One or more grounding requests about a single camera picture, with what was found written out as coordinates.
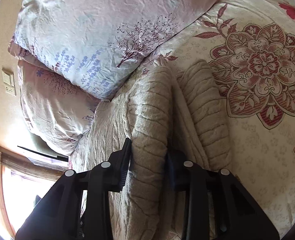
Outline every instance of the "pillow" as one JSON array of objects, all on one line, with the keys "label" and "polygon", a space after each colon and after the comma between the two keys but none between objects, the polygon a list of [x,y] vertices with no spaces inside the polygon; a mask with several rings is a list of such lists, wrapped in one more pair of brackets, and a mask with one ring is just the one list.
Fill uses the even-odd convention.
[{"label": "pillow", "polygon": [[19,60],[21,108],[28,129],[64,155],[91,128],[99,99],[64,77]]},{"label": "pillow", "polygon": [[23,49],[20,45],[16,44],[14,42],[14,35],[9,42],[8,52],[19,60],[24,60],[34,66],[43,68],[45,70],[50,70],[48,67],[46,67],[46,65],[44,65],[36,57],[34,57],[27,49]]},{"label": "pillow", "polygon": [[217,0],[23,0],[15,42],[97,98]]}]

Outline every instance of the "fuzzy blanket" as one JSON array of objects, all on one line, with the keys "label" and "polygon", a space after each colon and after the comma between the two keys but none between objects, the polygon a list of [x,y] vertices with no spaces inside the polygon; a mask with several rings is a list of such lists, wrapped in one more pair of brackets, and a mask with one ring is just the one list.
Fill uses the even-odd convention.
[{"label": "fuzzy blanket", "polygon": [[82,160],[72,156],[77,172],[90,170],[121,149],[126,137],[132,140],[126,185],[110,194],[114,239],[181,234],[184,196],[174,195],[164,179],[168,143],[205,169],[219,170],[231,161],[226,114],[207,63],[179,73],[162,57],[154,65],[111,102],[98,105],[91,131],[80,142],[86,149]]}]

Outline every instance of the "curtain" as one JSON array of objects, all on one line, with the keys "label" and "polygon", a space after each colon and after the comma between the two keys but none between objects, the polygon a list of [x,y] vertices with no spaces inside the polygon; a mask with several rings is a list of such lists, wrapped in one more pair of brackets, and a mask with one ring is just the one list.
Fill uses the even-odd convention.
[{"label": "curtain", "polygon": [[53,181],[57,181],[64,174],[64,171],[35,165],[28,158],[15,153],[9,154],[0,151],[0,164],[29,176]]}]

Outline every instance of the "floral comforter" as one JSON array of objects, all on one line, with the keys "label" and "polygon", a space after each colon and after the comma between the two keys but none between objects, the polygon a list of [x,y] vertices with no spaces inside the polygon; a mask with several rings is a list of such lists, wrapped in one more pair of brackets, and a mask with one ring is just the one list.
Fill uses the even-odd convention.
[{"label": "floral comforter", "polygon": [[178,70],[207,60],[229,117],[232,172],[284,236],[295,223],[295,0],[221,0],[120,92],[160,54]]}]

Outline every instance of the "sunlight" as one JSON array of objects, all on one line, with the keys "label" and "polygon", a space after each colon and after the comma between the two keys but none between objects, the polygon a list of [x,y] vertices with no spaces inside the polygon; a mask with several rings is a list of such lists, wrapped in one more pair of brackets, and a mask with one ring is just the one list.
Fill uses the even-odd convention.
[{"label": "sunlight", "polygon": [[15,232],[31,214],[36,195],[43,198],[54,183],[54,181],[35,178],[5,168],[3,173],[4,201],[9,221]]}]

